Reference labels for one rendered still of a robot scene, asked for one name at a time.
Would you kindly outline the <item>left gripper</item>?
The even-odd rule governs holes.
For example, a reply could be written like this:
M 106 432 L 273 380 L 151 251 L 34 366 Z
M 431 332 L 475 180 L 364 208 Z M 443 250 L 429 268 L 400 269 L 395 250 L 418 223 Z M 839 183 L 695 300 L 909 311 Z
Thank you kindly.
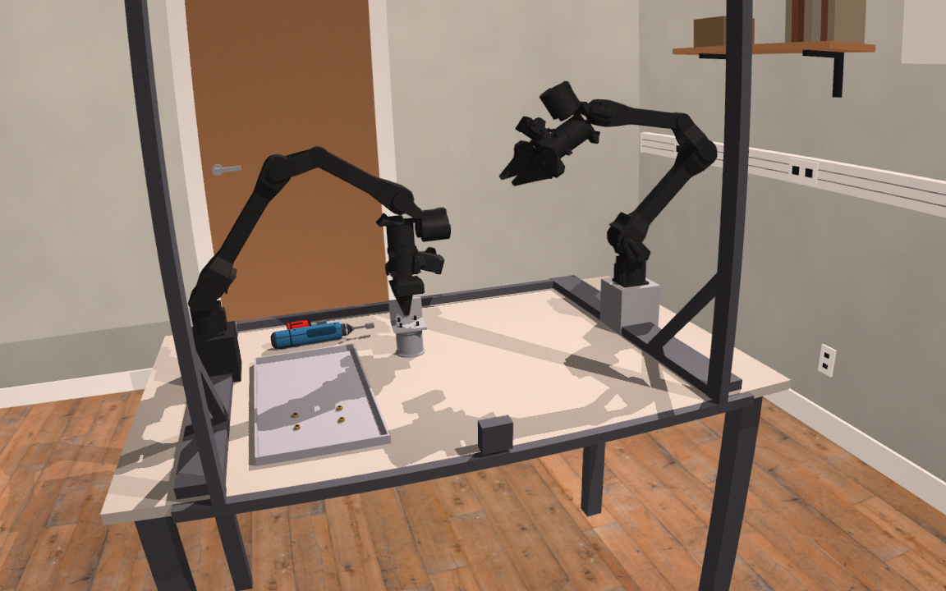
M 407 247 L 390 247 L 388 245 L 387 252 L 389 261 L 384 265 L 384 271 L 387 276 L 391 273 L 392 280 L 389 281 L 389 284 L 392 292 L 397 298 L 399 307 L 402 308 L 405 317 L 408 317 L 413 295 L 425 293 L 423 280 L 413 276 L 413 274 L 418 274 L 414 272 L 417 254 L 416 244 Z

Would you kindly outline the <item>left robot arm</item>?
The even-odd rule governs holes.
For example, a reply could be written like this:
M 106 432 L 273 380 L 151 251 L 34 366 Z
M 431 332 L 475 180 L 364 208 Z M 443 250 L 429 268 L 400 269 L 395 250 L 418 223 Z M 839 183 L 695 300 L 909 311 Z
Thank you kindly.
M 423 242 L 450 238 L 451 225 L 447 210 L 444 207 L 421 210 L 414 203 L 412 192 L 404 185 L 382 178 L 378 179 L 377 176 L 374 178 L 371 173 L 362 171 L 344 158 L 334 156 L 320 146 L 297 151 L 284 158 L 281 154 L 274 154 L 266 158 L 260 169 L 256 188 L 248 199 L 245 209 L 241 210 L 224 244 L 200 270 L 198 283 L 188 300 L 192 324 L 194 324 L 194 339 L 224 336 L 227 330 L 226 311 L 222 307 L 221 300 L 217 299 L 227 293 L 228 287 L 237 277 L 237 269 L 233 268 L 234 259 L 239 257 L 241 247 L 245 245 L 253 227 L 258 223 L 271 199 L 277 197 L 278 192 L 293 176 L 318 167 L 354 185 L 358 190 L 368 192 L 390 212 L 397 214 L 397 216 L 388 217 L 383 213 L 382 217 L 376 221 L 379 226 L 386 226 L 390 247 L 407 247 L 416 243 L 413 223 L 416 224 L 417 238 L 421 238 Z M 404 218 L 402 216 L 404 213 L 411 218 Z M 437 254 L 435 248 L 428 247 L 425 251 L 418 251 L 416 248 L 416 252 L 414 272 L 420 273 L 420 270 L 424 270 L 424 272 L 442 274 L 444 258 Z

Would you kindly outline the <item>blue cordless drill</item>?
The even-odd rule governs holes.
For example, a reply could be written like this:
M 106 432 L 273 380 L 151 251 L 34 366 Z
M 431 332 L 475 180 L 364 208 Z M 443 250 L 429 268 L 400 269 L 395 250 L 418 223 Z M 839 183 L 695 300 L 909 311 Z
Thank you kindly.
M 365 323 L 363 326 L 357 326 L 356 329 L 364 327 L 365 329 L 371 329 L 374 328 L 374 324 L 373 322 Z M 286 349 L 292 346 L 297 347 L 318 343 L 318 341 L 342 339 L 342 337 L 348 336 L 351 332 L 354 332 L 352 325 L 346 323 L 339 324 L 339 322 L 336 322 L 273 332 L 270 339 L 275 349 Z

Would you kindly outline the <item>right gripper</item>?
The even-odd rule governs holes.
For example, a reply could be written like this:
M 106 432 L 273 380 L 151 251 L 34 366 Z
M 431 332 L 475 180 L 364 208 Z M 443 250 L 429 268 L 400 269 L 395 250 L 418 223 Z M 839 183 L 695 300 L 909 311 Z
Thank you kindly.
M 512 184 L 516 186 L 552 179 L 553 176 L 554 178 L 561 176 L 566 171 L 566 165 L 563 164 L 562 157 L 571 156 L 572 150 L 574 150 L 573 142 L 568 138 L 567 132 L 557 127 L 553 137 L 549 138 L 546 145 L 540 147 L 537 142 L 533 141 L 531 143 L 521 140 L 514 144 L 514 157 L 509 165 L 504 168 L 504 171 L 500 173 L 499 178 L 504 180 L 516 176 L 512 181 Z M 551 147 L 551 149 L 547 149 L 545 146 Z

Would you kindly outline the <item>red-handled nut driver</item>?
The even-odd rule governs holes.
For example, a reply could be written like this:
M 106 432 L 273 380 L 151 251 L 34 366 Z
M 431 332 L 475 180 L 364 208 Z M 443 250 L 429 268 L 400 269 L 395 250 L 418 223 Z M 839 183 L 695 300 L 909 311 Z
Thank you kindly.
M 327 324 L 326 319 L 320 319 L 318 324 Z M 299 328 L 299 327 L 308 327 L 308 326 L 313 326 L 313 325 L 318 325 L 318 324 L 313 324 L 313 323 L 310 324 L 310 318 L 308 318 L 305 321 L 299 321 L 299 322 L 287 324 L 287 329 L 289 330 L 289 329 Z

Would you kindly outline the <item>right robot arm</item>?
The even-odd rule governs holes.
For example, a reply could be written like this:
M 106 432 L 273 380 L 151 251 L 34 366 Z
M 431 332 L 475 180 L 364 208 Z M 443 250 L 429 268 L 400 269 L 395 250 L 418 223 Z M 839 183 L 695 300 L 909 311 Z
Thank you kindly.
M 607 98 L 594 98 L 590 103 L 581 102 L 568 81 L 547 89 L 540 99 L 554 120 L 563 122 L 570 117 L 559 127 L 567 132 L 574 149 L 586 140 L 599 144 L 600 132 L 595 131 L 592 125 L 646 125 L 673 131 L 681 148 L 671 171 L 668 171 L 633 213 L 620 212 L 614 222 L 609 223 L 607 231 L 609 245 L 614 246 L 614 251 L 620 254 L 616 257 L 612 281 L 623 287 L 649 284 L 645 279 L 645 260 L 650 257 L 650 250 L 642 243 L 647 229 L 688 179 L 705 171 L 707 166 L 714 163 L 718 156 L 716 145 L 707 139 L 687 113 L 646 111 Z M 583 121 L 585 119 L 582 115 L 588 119 L 586 122 Z M 534 120 L 532 117 L 522 117 L 515 130 L 523 132 L 523 135 L 530 138 L 531 143 L 538 141 L 540 146 L 546 145 L 555 131 L 545 128 L 545 120 L 542 120 L 542 117 L 536 117 Z

